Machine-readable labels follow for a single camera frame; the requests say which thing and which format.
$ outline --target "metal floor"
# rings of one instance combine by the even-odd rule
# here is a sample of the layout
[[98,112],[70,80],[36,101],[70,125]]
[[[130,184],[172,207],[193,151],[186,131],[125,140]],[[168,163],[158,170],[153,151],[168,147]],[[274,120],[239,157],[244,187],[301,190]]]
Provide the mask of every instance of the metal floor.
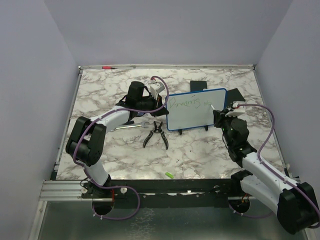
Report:
[[[251,201],[248,214],[270,210]],[[132,209],[115,209],[112,215],[130,214]],[[287,233],[275,215],[249,219],[229,208],[142,208],[131,219],[100,220],[93,217],[90,202],[48,202],[40,240],[305,240],[305,232]]]

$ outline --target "metal frame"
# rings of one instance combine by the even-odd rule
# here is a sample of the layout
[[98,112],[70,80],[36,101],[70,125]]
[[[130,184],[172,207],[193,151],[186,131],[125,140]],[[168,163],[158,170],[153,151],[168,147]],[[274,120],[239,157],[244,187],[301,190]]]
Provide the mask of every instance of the metal frame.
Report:
[[[54,171],[58,171],[58,168],[59,168],[60,158],[61,158],[61,154],[63,151],[64,142],[65,142],[65,139],[67,136],[70,118],[71,118],[72,111],[73,111],[73,108],[75,105],[76,96],[77,96],[77,93],[79,90],[79,85],[81,82],[83,70],[88,70],[88,69],[97,69],[98,70],[98,69],[103,69],[103,66],[104,65],[79,66],[79,74],[78,74],[78,78],[77,78],[77,82],[76,82],[76,87],[75,87],[75,90],[73,93],[72,102],[71,102],[71,106],[70,106],[69,113],[67,116],[67,121],[65,124],[65,128],[64,128],[62,139],[61,139],[59,151],[56,156]],[[173,64],[157,64],[157,65],[137,64],[137,65],[135,65],[135,64],[126,64],[126,65],[109,65],[108,67],[119,68],[119,69],[150,69],[150,68],[153,68],[153,69],[199,69],[199,68],[204,68],[204,69],[220,69],[220,68],[224,68],[224,69],[251,69],[251,70],[253,70],[254,77],[257,82],[259,92],[261,94],[262,102],[265,103],[265,100],[264,100],[264,97],[263,97],[263,94],[261,92],[261,88],[259,85],[259,81],[257,78],[257,74],[255,71],[255,67],[253,65],[173,65]],[[268,112],[267,112],[267,114],[268,114],[268,120],[271,124],[270,114]],[[290,173],[290,170],[287,167],[287,165],[283,159],[280,145],[278,142],[278,138],[277,138],[277,135],[275,134],[275,132],[273,133],[273,137],[275,139],[275,143],[276,143],[279,155],[280,155],[281,162],[284,165],[284,167],[287,168],[290,177],[292,177],[292,174]],[[32,228],[31,228],[31,232],[30,232],[30,235],[28,238],[29,240],[37,240],[39,238],[48,202],[52,202],[52,201],[92,201],[93,200],[92,198],[83,199],[81,197],[81,195],[83,193],[82,192],[83,188],[80,186],[80,182],[81,182],[80,180],[63,180],[63,181],[54,180],[54,181],[44,181],[43,182],[42,189],[40,192],[39,202],[38,202],[37,209],[36,209],[36,214],[35,214],[34,221],[33,221]],[[241,197],[238,197],[238,196],[228,197],[229,200],[236,200],[236,199],[240,199],[240,198]],[[94,201],[112,201],[112,199],[111,198],[94,198]],[[307,228],[303,231],[303,233],[304,233],[305,237],[309,240],[316,240],[317,239],[314,229]]]
[[85,69],[104,69],[103,67],[112,67],[116,69],[255,69],[252,64],[248,65],[219,65],[219,64],[114,64],[114,65],[93,65],[81,66],[81,70]]
[[66,124],[65,124],[65,127],[64,127],[64,131],[63,131],[61,143],[60,143],[60,146],[59,146],[59,150],[58,150],[58,153],[57,153],[57,156],[56,156],[56,159],[55,159],[55,162],[58,165],[60,163],[61,154],[62,154],[62,151],[63,151],[63,148],[64,148],[64,144],[65,144],[65,140],[66,140],[66,137],[67,137],[68,127],[69,127],[69,124],[70,124],[70,118],[71,118],[72,112],[74,110],[76,97],[77,97],[77,93],[78,93],[78,90],[79,90],[79,85],[80,85],[81,78],[82,78],[82,73],[83,73],[83,70],[79,66],[79,74],[78,74],[78,78],[77,78],[77,81],[76,81],[75,90],[74,90],[74,93],[73,93],[73,96],[72,96],[71,106],[70,106],[69,113],[68,113],[68,116],[67,116],[67,120],[66,120]]
[[37,240],[39,238],[41,226],[46,213],[47,203],[47,201],[38,202],[38,206],[36,207],[36,212],[28,240]]

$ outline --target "black object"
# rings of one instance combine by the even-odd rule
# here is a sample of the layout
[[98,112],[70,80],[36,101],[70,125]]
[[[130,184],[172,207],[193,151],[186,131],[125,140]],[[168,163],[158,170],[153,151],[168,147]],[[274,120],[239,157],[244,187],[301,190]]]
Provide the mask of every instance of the black object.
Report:
[[231,107],[235,101],[245,102],[246,100],[239,92],[238,88],[228,90],[226,93],[226,106]]
[[[65,151],[73,157],[80,137],[91,124],[91,120],[84,116],[79,117],[72,129],[71,135],[65,146]],[[107,127],[102,124],[94,124],[90,127],[88,134],[91,134],[90,140],[83,139],[75,158],[85,163],[88,167],[96,164],[100,159],[105,142]]]
[[154,124],[154,129],[150,131],[149,135],[148,135],[148,136],[146,137],[146,139],[144,140],[144,142],[143,142],[143,148],[146,147],[147,143],[149,142],[149,140],[151,139],[151,137],[154,135],[154,133],[159,133],[159,134],[161,134],[161,137],[162,137],[162,139],[163,139],[163,141],[164,141],[165,148],[168,150],[168,148],[169,148],[169,143],[168,143],[168,140],[167,140],[167,138],[166,138],[166,136],[165,136],[165,132],[161,129],[163,122],[161,122],[159,126],[157,126],[156,121],[154,121],[153,124]]
[[[149,96],[143,96],[144,90],[146,90],[149,93]],[[162,98],[159,95],[157,99],[154,99],[151,96],[147,87],[142,82],[133,81],[130,84],[128,94],[124,96],[116,105],[129,108],[129,109],[151,111],[159,108],[162,105]],[[169,114],[169,112],[167,111],[166,108],[162,108],[160,111],[151,113],[151,115],[154,117],[167,115],[167,114]],[[139,115],[139,116],[137,115],[138,115],[137,112],[131,111],[128,122],[129,123],[132,122],[131,120],[134,117],[142,116],[142,115]],[[82,134],[91,123],[92,123],[91,120],[84,116],[81,116],[76,120],[74,127],[72,129],[71,135],[65,146],[65,151],[71,157],[73,157],[74,155],[76,146]],[[86,164],[88,167],[96,164],[103,152],[106,132],[107,132],[106,126],[102,124],[97,124],[97,123],[92,125],[86,134],[86,135],[91,135],[90,139],[82,140],[75,158],[77,160],[80,160],[84,164]]]
[[222,129],[222,137],[226,141],[231,160],[243,167],[243,158],[250,153],[256,153],[257,150],[247,141],[249,136],[247,121],[236,116],[226,116],[229,111],[227,108],[222,111],[213,110],[213,123],[216,128]]
[[[314,189],[307,182],[297,184],[318,207]],[[319,221],[318,215],[309,202],[294,188],[284,189],[279,196],[276,214],[281,226],[290,234],[305,229]]]
[[[146,90],[149,95],[143,96],[144,90]],[[162,97],[158,95],[157,99],[154,99],[148,88],[140,81],[133,81],[129,86],[127,95],[125,95],[116,106],[121,106],[128,109],[142,110],[142,111],[152,111],[162,106]],[[162,115],[168,115],[169,111],[163,107],[159,111],[150,113],[153,117],[159,117]],[[138,112],[131,111],[129,121],[134,117],[141,117]]]
[[[231,191],[231,179],[177,179],[177,180],[112,180],[112,186],[130,186],[140,195],[140,208],[195,208],[216,207],[228,208],[228,197],[240,197]],[[110,190],[99,189],[93,183],[84,184],[87,192],[81,195],[83,199],[111,198]],[[201,194],[185,195],[187,191]],[[119,209],[134,209],[137,207],[137,196],[133,191],[123,194],[119,188],[114,189],[116,207]]]
[[190,92],[198,92],[208,89],[207,81],[190,81]]
[[[230,158],[242,167],[243,158],[250,153],[256,153],[257,150],[247,141],[249,136],[247,122],[236,116],[226,116],[230,111],[233,109],[213,110],[214,126],[222,129]],[[231,176],[234,179],[234,192],[241,188],[240,181],[248,175],[251,175],[249,171],[240,171]],[[298,183],[297,187],[319,208],[312,186],[304,182]],[[277,218],[282,227],[290,234],[295,234],[320,221],[311,204],[294,188],[284,189],[279,195]]]

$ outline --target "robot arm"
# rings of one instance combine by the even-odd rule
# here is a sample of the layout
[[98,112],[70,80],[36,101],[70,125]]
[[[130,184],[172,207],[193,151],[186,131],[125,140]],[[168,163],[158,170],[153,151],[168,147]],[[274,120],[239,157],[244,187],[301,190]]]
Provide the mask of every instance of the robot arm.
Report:
[[222,129],[230,158],[242,170],[231,178],[239,182],[239,188],[268,206],[289,233],[308,228],[319,221],[314,207],[302,191],[318,207],[313,188],[308,183],[298,183],[258,156],[248,143],[247,122],[238,118],[245,107],[235,103],[222,111],[214,110],[214,126]]
[[[102,118],[104,114],[86,118],[84,116],[79,117],[72,129],[71,135],[65,146],[65,151],[74,156],[76,147],[80,141],[81,136],[85,130],[97,119],[87,132],[90,135],[89,139],[83,139],[76,152],[76,162],[83,165],[84,170],[88,175],[100,186],[107,187],[110,185],[111,177],[105,171],[100,157],[103,153],[105,136],[108,132],[114,130],[122,124],[127,123],[134,117],[141,117],[144,115],[142,112],[120,110],[120,109],[131,109],[140,111],[152,111],[162,106],[162,97],[159,93],[164,90],[165,87],[160,82],[154,82],[150,85],[150,91],[147,87],[139,81],[133,81],[129,87],[128,94],[121,99],[116,106],[109,112],[114,111],[107,117]],[[143,96],[144,90],[149,95]],[[159,111],[151,113],[152,116],[167,115],[169,112],[162,108]]]

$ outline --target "green writing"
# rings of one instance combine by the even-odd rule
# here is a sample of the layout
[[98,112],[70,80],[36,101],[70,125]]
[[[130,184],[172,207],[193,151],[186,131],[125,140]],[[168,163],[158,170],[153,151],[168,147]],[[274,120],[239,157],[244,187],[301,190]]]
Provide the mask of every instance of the green writing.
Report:
[[[210,106],[211,104],[212,103],[209,100],[203,102],[204,106]],[[199,98],[190,99],[190,100],[186,100],[183,102],[178,102],[175,97],[172,97],[172,98],[170,98],[168,105],[169,105],[169,109],[171,109],[171,108],[184,108],[184,107],[197,109],[197,108],[201,107],[202,104],[201,104]]]

